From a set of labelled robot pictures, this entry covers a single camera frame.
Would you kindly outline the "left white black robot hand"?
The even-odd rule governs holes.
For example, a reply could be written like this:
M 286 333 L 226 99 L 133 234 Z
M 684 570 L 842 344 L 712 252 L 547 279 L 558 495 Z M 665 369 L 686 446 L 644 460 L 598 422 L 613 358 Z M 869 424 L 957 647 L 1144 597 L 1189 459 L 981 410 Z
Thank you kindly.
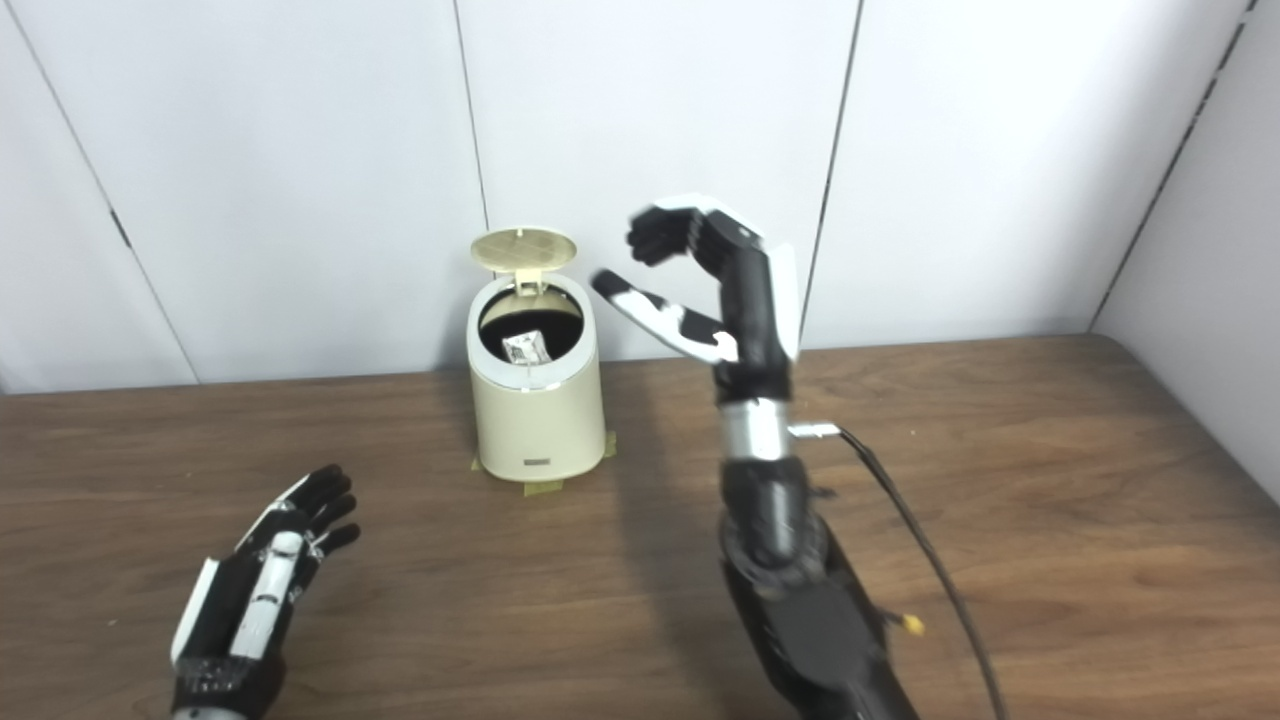
M 170 647 L 172 717 L 262 719 L 287 665 L 296 606 L 325 562 L 357 541 L 353 482 L 335 465 L 273 500 L 223 559 L 206 559 Z

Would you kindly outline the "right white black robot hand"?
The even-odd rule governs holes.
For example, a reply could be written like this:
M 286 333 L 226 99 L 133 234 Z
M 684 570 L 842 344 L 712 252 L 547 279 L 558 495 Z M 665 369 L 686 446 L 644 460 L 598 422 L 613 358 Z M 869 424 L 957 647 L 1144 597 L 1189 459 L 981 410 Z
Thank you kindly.
M 626 242 L 645 266 L 690 256 L 719 287 L 719 318 L 608 269 L 591 277 L 602 299 L 667 348 L 712 366 L 718 404 L 792 400 L 799 316 L 788 247 L 768 249 L 751 223 L 703 193 L 654 201 L 630 219 Z

